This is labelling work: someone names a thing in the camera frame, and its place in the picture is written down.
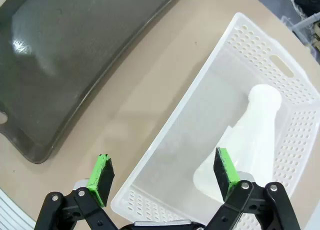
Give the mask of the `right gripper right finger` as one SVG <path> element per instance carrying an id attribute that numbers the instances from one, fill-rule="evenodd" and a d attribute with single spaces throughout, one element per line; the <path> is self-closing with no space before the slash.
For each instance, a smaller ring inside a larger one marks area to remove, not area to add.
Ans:
<path id="1" fill-rule="evenodd" d="M 285 187 L 269 182 L 264 187 L 241 180 L 225 148 L 216 148 L 214 174 L 224 203 L 207 229 L 233 229 L 244 213 L 253 214 L 261 229 L 300 229 Z"/>

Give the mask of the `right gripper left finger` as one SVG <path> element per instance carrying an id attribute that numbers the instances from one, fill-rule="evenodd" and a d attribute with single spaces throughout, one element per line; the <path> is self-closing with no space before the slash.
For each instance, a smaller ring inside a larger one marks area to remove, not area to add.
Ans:
<path id="1" fill-rule="evenodd" d="M 107 154 L 98 156 L 86 186 L 64 196 L 60 192 L 46 195 L 35 223 L 35 229 L 74 229 L 85 220 L 90 229 L 117 229 L 103 208 L 115 173 Z"/>

